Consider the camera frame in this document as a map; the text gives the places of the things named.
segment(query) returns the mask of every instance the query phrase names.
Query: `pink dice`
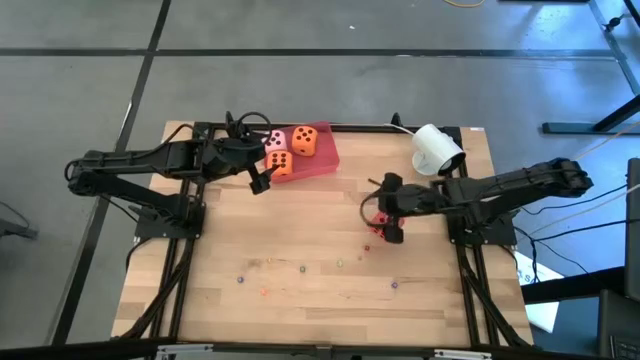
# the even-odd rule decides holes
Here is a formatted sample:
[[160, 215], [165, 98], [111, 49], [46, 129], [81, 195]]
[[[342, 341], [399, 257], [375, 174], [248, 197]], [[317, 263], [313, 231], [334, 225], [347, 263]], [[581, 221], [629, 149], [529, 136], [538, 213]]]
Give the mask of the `pink dice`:
[[[389, 216], [385, 213], [383, 213], [382, 211], [378, 212], [376, 214], [376, 216], [374, 216], [372, 219], [369, 220], [370, 223], [373, 224], [386, 224], [387, 221], [389, 221]], [[404, 218], [400, 218], [400, 221], [398, 221], [398, 225], [400, 225], [400, 227], [402, 227], [402, 225], [404, 225]], [[381, 238], [384, 239], [384, 232], [382, 231], [382, 229], [378, 229], [378, 228], [374, 228], [374, 227], [370, 227], [371, 231], [373, 231], [376, 235], [380, 236]]]
[[264, 138], [262, 139], [262, 142], [264, 142], [264, 148], [267, 151], [267, 154], [278, 150], [287, 151], [287, 141], [284, 137], [284, 133], [280, 130], [273, 130], [271, 132], [271, 138]]

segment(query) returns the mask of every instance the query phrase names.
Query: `gray floor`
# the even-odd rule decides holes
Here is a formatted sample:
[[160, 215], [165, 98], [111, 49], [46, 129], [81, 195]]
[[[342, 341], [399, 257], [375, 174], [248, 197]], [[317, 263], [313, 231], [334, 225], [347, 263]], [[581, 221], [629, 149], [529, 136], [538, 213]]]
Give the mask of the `gray floor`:
[[[598, 2], [607, 19], [620, 15], [621, 3]], [[146, 48], [160, 4], [0, 0], [0, 47]], [[634, 71], [640, 70], [638, 31], [631, 19], [615, 31]], [[174, 1], [160, 47], [608, 49], [587, 5], [495, 0], [476, 9], [431, 0]], [[36, 241], [0, 239], [0, 348], [47, 341], [94, 204], [66, 190], [62, 168], [88, 149], [113, 148], [141, 62], [0, 57], [0, 200], [40, 230]], [[397, 111], [407, 124], [487, 128], [494, 166], [504, 172], [573, 157], [602, 141], [544, 136], [541, 123], [594, 122], [631, 97], [610, 59], [156, 58], [129, 148], [157, 144], [167, 120], [220, 121], [226, 110], [259, 110], [277, 122], [373, 124]], [[596, 183], [587, 196], [622, 185], [627, 159], [639, 154], [638, 139], [629, 137], [585, 157], [581, 164]], [[568, 202], [547, 199], [530, 209]], [[535, 230], [575, 210], [519, 215], [516, 222]], [[618, 201], [544, 234], [618, 220], [624, 211]], [[109, 337], [132, 232], [130, 220], [110, 208], [70, 341]], [[623, 263], [623, 234], [611, 227], [549, 244], [597, 270]], [[520, 249], [530, 254], [525, 241]], [[544, 248], [539, 253], [556, 271], [580, 273]], [[563, 303], [556, 333], [536, 332], [536, 342], [557, 351], [591, 350], [595, 311], [597, 301]]]

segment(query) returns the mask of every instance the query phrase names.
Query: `wooden board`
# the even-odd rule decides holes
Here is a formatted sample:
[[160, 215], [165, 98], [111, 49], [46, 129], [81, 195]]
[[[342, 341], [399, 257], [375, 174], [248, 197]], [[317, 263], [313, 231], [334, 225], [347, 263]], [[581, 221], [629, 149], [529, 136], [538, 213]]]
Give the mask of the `wooden board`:
[[[167, 123], [164, 136], [180, 123]], [[185, 129], [176, 140], [190, 136]], [[492, 175], [484, 130], [463, 128], [462, 136], [469, 175]], [[334, 137], [341, 161], [334, 174], [273, 184], [258, 196], [252, 195], [246, 173], [207, 186], [205, 226], [193, 256], [180, 340], [469, 345], [458, 264], [444, 217], [407, 219], [402, 245], [372, 234], [359, 217], [361, 200], [375, 190], [368, 178], [396, 172], [405, 183], [429, 180], [411, 167], [410, 137]], [[154, 175], [150, 187], [177, 193], [180, 182]], [[366, 210], [373, 215], [375, 204]], [[167, 240], [153, 240], [133, 255], [113, 335], [128, 330], [149, 305], [166, 247]], [[484, 252], [494, 301], [532, 341], [513, 259], [498, 247]], [[482, 307], [475, 303], [486, 341]], [[167, 309], [163, 334], [171, 301]]]

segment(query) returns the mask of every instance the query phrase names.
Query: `pink tray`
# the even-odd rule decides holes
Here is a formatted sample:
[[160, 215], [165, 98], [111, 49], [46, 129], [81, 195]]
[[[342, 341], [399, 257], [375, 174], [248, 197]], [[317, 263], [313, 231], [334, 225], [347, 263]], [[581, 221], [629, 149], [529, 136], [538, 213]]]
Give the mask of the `pink tray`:
[[[291, 138], [293, 137], [293, 130], [298, 127], [298, 125], [278, 129], [284, 132], [287, 139], [287, 148], [289, 148], [289, 152], [293, 154], [293, 173], [290, 175], [274, 177], [271, 179], [272, 183], [278, 184], [287, 181], [300, 180], [311, 176], [332, 173], [338, 169], [338, 165], [340, 165], [340, 157], [338, 156], [336, 143], [333, 141], [331, 125], [326, 121], [312, 124], [300, 124], [300, 126], [302, 125], [311, 126], [318, 132], [316, 154], [314, 156], [300, 156], [293, 152]], [[267, 158], [265, 158], [264, 164], [267, 166]]]

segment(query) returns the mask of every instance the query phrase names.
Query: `metal bracket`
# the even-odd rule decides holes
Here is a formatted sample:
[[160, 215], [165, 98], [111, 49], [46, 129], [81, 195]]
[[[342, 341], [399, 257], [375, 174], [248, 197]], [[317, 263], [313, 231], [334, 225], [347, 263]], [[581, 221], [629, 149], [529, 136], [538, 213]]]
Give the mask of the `metal bracket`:
[[213, 344], [180, 344], [158, 346], [156, 360], [167, 360], [169, 355], [213, 352]]
[[452, 360], [491, 360], [490, 353], [436, 349], [434, 358]]
[[150, 238], [200, 238], [206, 204], [200, 200], [189, 203], [189, 219], [186, 224], [176, 224], [175, 220], [160, 216], [140, 216], [135, 236]]

